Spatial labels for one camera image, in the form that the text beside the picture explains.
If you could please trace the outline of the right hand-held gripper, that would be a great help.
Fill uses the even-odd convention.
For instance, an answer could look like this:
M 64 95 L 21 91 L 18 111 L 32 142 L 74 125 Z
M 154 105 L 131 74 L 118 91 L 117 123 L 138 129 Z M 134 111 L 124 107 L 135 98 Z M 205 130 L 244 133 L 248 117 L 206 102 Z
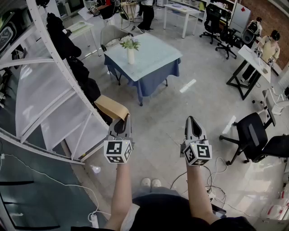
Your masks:
M 206 130 L 195 117 L 187 118 L 185 136 L 202 136 L 197 139 L 185 139 L 181 145 L 180 156 L 186 159 L 188 166 L 203 166 L 212 159 L 212 146 L 206 138 Z

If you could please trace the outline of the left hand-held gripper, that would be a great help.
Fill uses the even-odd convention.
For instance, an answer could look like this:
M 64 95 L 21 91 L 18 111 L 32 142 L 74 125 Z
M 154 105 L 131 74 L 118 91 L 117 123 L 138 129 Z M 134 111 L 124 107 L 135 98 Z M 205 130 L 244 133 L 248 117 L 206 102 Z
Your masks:
M 125 119 L 115 119 L 109 126 L 109 135 L 131 135 L 131 116 L 127 114 Z M 130 140 L 123 138 L 114 138 L 109 136 L 104 140 L 103 154 L 106 160 L 111 164 L 125 164 L 127 163 L 133 147 Z

